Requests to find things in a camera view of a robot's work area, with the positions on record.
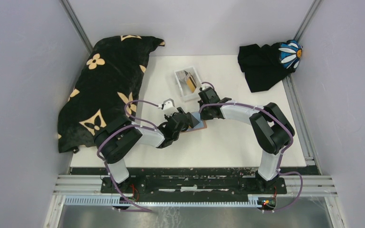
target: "white tabletop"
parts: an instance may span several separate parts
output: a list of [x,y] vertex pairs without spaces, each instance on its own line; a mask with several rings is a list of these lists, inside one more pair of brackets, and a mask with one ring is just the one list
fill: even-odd
[[[240,103],[266,105],[276,103],[294,126],[293,116],[282,82],[269,91],[251,93],[237,56],[166,56],[150,57],[142,84],[140,99],[155,104],[173,99],[176,107],[186,112],[199,110],[198,100],[183,102],[174,77],[174,70],[194,66],[202,81],[215,86],[220,98],[229,97]],[[141,118],[155,124],[165,121],[161,110],[148,104],[138,105]],[[167,148],[157,149],[136,145],[125,156],[127,167],[258,167],[262,149],[250,125],[234,120],[210,120],[207,128],[181,133],[179,140]],[[71,167],[103,167],[96,157],[96,147],[85,148],[73,155]],[[293,145],[285,152],[282,166],[305,166],[297,134]]]

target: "white plastic container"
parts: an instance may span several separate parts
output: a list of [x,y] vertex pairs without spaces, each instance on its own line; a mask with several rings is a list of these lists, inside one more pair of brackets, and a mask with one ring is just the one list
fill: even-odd
[[[186,84],[185,81],[180,81],[178,76],[177,76],[177,72],[184,71],[184,70],[189,72],[192,75],[192,77],[194,78],[194,81],[195,81],[196,86],[197,86],[194,92],[191,91],[191,89],[188,87],[188,85]],[[177,80],[177,84],[178,84],[178,87],[180,89],[181,98],[182,98],[183,101],[189,101],[189,100],[199,98],[198,93],[199,93],[199,88],[201,87],[202,81],[199,78],[198,72],[196,72],[195,67],[189,66],[189,67],[184,68],[184,69],[175,70],[174,75],[175,75],[175,80]]]

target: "black pillow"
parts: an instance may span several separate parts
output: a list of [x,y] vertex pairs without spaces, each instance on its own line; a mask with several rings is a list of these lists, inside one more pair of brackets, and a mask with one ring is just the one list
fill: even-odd
[[[95,146],[94,135],[119,115],[128,101],[138,99],[149,53],[164,40],[155,37],[115,36],[93,48],[68,102],[58,116],[59,152]],[[136,105],[128,111],[135,115]]]

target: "gray floor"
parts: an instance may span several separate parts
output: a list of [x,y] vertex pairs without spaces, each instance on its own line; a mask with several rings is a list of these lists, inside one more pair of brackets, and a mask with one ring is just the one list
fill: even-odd
[[[290,198],[278,198],[286,205]],[[331,228],[324,198],[300,198],[290,209],[262,214],[254,208],[151,208],[127,213],[101,206],[64,206],[61,228]]]

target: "cable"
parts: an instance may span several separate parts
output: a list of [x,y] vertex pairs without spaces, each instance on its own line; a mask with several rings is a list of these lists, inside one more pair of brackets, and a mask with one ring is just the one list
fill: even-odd
[[286,205],[282,208],[273,210],[273,211],[271,211],[271,213],[276,212],[276,211],[280,211],[280,210],[284,210],[284,209],[287,209],[287,208],[291,207],[298,200],[298,198],[300,197],[301,191],[303,190],[303,177],[301,176],[301,174],[299,172],[296,172],[296,171],[287,172],[287,173],[281,173],[280,172],[280,164],[282,163],[283,153],[293,144],[293,135],[292,135],[292,133],[290,133],[290,131],[279,120],[277,120],[277,118],[275,118],[273,115],[271,115],[270,113],[268,113],[267,111],[265,111],[261,108],[258,108],[256,106],[252,106],[252,105],[249,105],[249,104],[242,104],[242,103],[204,104],[200,107],[199,113],[201,113],[202,109],[205,108],[205,107],[208,107],[208,106],[223,106],[223,105],[237,105],[237,106],[243,106],[243,107],[247,107],[247,108],[251,108],[251,109],[261,111],[265,115],[269,116],[275,123],[277,123],[289,135],[290,142],[280,152],[280,156],[279,156],[279,160],[278,160],[278,165],[276,166],[276,170],[277,170],[278,175],[280,175],[280,176],[287,176],[287,175],[291,175],[291,174],[298,175],[300,177],[300,190],[298,191],[298,194],[295,197],[295,199],[290,204],[288,204],[288,205]]
[[140,121],[143,121],[143,122],[146,122],[146,123],[149,123],[151,124],[155,129],[157,129],[157,126],[153,123],[153,122],[150,122],[148,120],[144,120],[144,119],[141,119],[141,118],[138,118],[138,117],[135,117],[131,114],[129,114],[129,112],[127,112],[127,108],[130,104],[134,103],[134,102],[143,102],[143,103],[147,103],[147,104],[150,104],[150,105],[153,105],[153,106],[156,106],[156,107],[159,107],[157,104],[155,103],[152,103],[152,102],[149,102],[149,101],[144,101],[144,100],[133,100],[133,101],[130,101],[128,103],[125,104],[124,106],[124,111],[125,111],[125,114],[126,116],[130,117],[130,118],[133,118],[135,120],[140,120]]
[[208,84],[208,85],[210,85],[212,87],[212,89],[215,89],[215,87],[210,82],[202,82],[202,84]]
[[101,145],[98,147],[97,149],[97,156],[104,161],[104,166],[106,167],[106,170],[107,170],[107,173],[110,175],[110,179],[111,181],[113,182],[114,186],[115,186],[115,189],[117,190],[117,192],[125,199],[125,201],[127,201],[128,203],[130,203],[131,205],[139,208],[139,209],[134,209],[134,210],[122,210],[122,211],[126,211],[126,212],[152,212],[152,210],[150,209],[147,209],[147,208],[143,208],[139,205],[137,205],[136,203],[132,202],[130,199],[128,199],[122,192],[121,190],[119,189],[113,175],[111,174],[110,172],[110,169],[108,167],[108,164],[106,162],[106,159],[100,155],[100,152],[101,150],[103,149],[103,147],[105,146],[105,144],[107,144],[108,141],[110,141],[112,138],[114,138],[116,135],[120,134],[122,131],[125,131],[126,129],[129,129],[129,128],[132,128],[132,127],[142,127],[142,128],[145,128],[145,129],[148,129],[148,130],[152,130],[152,131],[155,131],[155,129],[153,128],[150,128],[150,127],[146,127],[146,126],[140,126],[140,125],[137,125],[137,124],[132,124],[132,125],[128,125],[128,126],[124,126],[122,128],[120,128],[118,131],[112,133],[108,138],[106,138],[106,140],[104,140],[103,143],[101,143]]

